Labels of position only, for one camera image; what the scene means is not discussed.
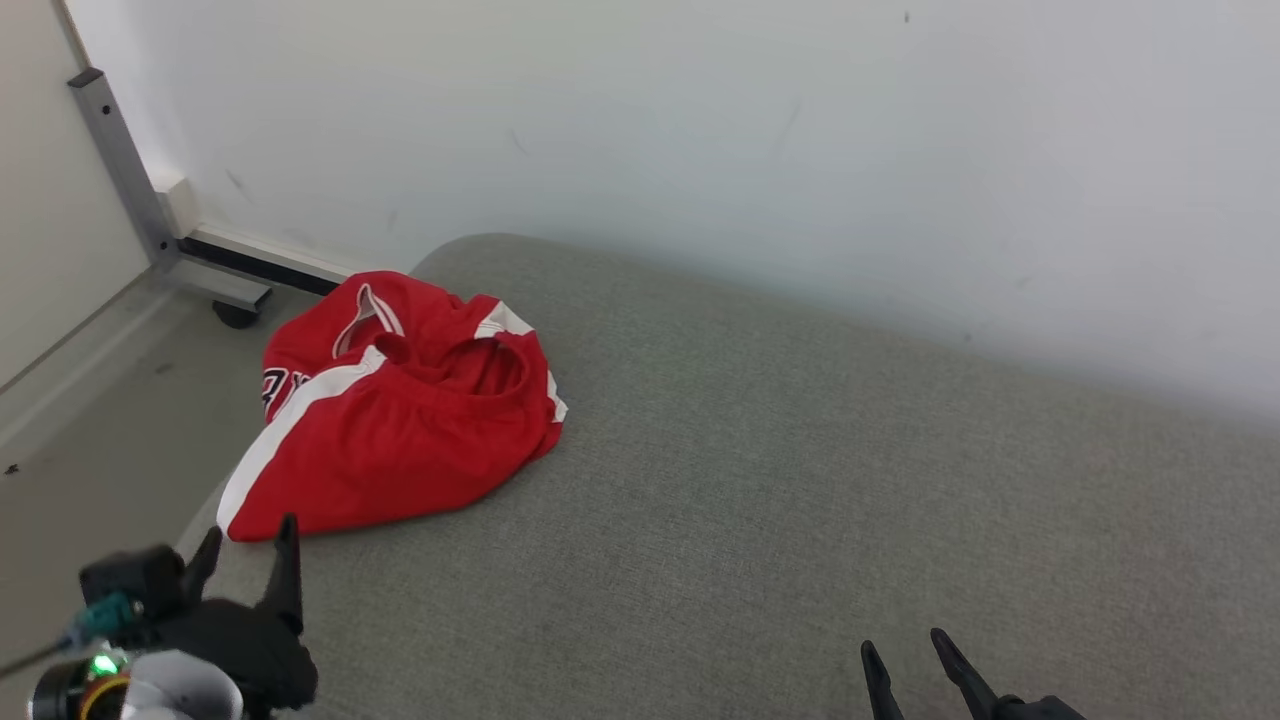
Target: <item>gray fabric surface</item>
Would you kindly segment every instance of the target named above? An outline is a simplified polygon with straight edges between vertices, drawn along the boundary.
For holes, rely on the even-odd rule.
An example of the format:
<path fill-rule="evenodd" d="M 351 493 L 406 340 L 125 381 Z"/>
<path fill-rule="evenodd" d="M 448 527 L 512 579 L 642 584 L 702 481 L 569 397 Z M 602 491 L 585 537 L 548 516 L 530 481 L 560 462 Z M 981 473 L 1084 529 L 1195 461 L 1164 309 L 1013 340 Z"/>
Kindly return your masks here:
<path fill-rule="evenodd" d="M 1274 716 L 1276 441 L 544 241 L 416 274 L 539 331 L 564 434 L 466 511 L 303 541 L 305 715 L 869 719 L 870 638 L 908 720 L 963 717 L 940 625 L 1093 720 Z"/>

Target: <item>metal bar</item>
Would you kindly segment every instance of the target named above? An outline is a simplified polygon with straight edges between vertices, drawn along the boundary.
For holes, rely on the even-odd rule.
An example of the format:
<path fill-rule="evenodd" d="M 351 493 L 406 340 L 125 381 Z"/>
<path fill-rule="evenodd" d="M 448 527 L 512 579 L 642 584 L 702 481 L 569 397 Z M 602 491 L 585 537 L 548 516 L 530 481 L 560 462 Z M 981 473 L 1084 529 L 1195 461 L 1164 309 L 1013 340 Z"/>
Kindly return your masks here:
<path fill-rule="evenodd" d="M 88 124 L 99 154 L 106 163 L 111 182 L 115 183 L 120 201 L 124 202 L 124 209 L 142 240 L 142 249 L 152 265 L 161 270 L 169 269 L 178 261 L 178 243 L 169 234 L 169 224 L 164 219 L 160 200 L 151 187 L 146 168 L 142 167 L 142 158 L 138 156 L 129 128 L 124 124 L 124 115 L 115 105 L 115 96 L 111 95 L 111 86 L 106 83 L 106 76 L 97 68 L 88 68 L 67 85 L 76 96 L 76 104 L 84 115 L 84 123 Z"/>
<path fill-rule="evenodd" d="M 165 277 L 205 297 L 253 313 L 260 311 L 262 301 L 271 295 L 271 288 L 260 282 L 212 265 L 204 265 L 189 258 L 180 258 L 169 268 Z"/>
<path fill-rule="evenodd" d="M 84 115 L 151 265 L 166 281 L 180 287 L 227 305 L 260 311 L 262 301 L 271 293 L 270 287 L 183 256 L 178 241 L 169 232 L 160 199 L 102 70 L 88 68 L 67 85 L 76 96 L 76 104 Z"/>

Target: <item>clothing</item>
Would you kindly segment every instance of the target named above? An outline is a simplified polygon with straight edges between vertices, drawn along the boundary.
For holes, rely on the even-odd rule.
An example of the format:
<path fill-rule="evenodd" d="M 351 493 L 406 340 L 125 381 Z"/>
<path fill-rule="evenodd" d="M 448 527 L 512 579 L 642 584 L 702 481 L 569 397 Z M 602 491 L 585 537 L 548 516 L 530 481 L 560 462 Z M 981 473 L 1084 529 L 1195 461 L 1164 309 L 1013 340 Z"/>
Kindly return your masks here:
<path fill-rule="evenodd" d="M 559 439 L 534 329 L 502 301 L 468 302 L 392 272 L 352 275 L 271 338 L 268 425 L 218 509 L 233 541 L 458 510 Z"/>

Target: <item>white wall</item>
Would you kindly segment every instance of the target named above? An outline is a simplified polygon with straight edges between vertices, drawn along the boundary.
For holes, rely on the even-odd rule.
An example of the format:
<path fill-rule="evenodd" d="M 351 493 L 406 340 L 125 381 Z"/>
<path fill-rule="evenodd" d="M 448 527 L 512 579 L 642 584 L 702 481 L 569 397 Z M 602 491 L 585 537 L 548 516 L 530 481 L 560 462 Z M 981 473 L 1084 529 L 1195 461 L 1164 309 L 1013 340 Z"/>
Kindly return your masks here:
<path fill-rule="evenodd" d="M 73 8 L 214 224 L 616 246 L 1280 419 L 1271 0 Z"/>
<path fill-rule="evenodd" d="M 147 266 L 67 87 L 78 72 L 47 0 L 0 3 L 0 387 Z"/>

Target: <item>wall baseboard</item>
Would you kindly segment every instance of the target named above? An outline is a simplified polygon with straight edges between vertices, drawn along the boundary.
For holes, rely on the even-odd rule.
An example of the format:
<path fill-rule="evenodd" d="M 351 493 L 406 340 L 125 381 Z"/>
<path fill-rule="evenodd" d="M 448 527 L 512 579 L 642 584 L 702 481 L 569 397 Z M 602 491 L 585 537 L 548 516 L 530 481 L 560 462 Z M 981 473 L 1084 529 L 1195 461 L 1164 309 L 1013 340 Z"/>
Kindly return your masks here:
<path fill-rule="evenodd" d="M 314 295 L 329 295 L 338 283 L 312 274 L 293 270 L 275 263 L 251 258 L 225 247 L 210 245 L 193 237 L 178 241 L 182 254 L 201 264 L 218 266 L 228 273 L 270 284 L 288 286 Z"/>
<path fill-rule="evenodd" d="M 0 470 L 44 447 L 204 305 L 145 273 L 0 388 Z"/>
<path fill-rule="evenodd" d="M 227 228 L 210 225 L 209 223 L 201 223 L 188 237 L 333 283 L 340 283 L 356 273 L 375 269 L 361 268 L 357 263 L 349 260 L 330 260 L 298 252 L 289 247 Z"/>

